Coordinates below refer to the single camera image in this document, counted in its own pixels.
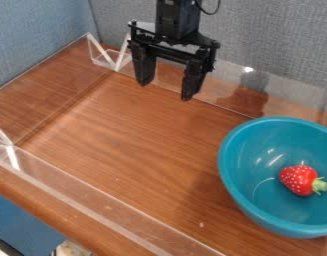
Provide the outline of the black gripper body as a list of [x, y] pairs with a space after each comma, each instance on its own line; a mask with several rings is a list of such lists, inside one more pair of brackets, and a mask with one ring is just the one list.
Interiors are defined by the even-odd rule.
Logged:
[[161, 58], [166, 58], [178, 63], [185, 64], [187, 60], [195, 56], [194, 53], [175, 49], [177, 45], [183, 47], [197, 46], [199, 50], [206, 52], [206, 71], [214, 70], [217, 62], [217, 50], [221, 48], [221, 43], [205, 36], [198, 30], [190, 32], [181, 39], [167, 36], [155, 30], [155, 24], [133, 20], [129, 22], [131, 29], [131, 39], [129, 40], [133, 58], [137, 61], [143, 61], [146, 56], [153, 54]]

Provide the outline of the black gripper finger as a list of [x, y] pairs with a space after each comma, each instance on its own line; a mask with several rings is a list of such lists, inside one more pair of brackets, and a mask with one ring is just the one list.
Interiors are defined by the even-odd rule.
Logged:
[[182, 100], [189, 101], [199, 92], [206, 77], [203, 62], [198, 59], [191, 59], [185, 70], [182, 82]]
[[131, 43], [131, 52], [137, 81], [146, 86], [154, 80], [157, 56], [151, 53], [150, 47], [138, 42]]

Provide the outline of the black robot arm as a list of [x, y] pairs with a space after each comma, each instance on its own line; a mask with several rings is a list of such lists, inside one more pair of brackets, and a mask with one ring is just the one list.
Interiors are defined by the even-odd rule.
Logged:
[[186, 65], [182, 79], [182, 100], [199, 92], [206, 74], [214, 70], [221, 43], [199, 32], [201, 13], [215, 14], [202, 8], [202, 0], [157, 0], [155, 22], [129, 22], [129, 48], [137, 81], [142, 86], [155, 78], [157, 59]]

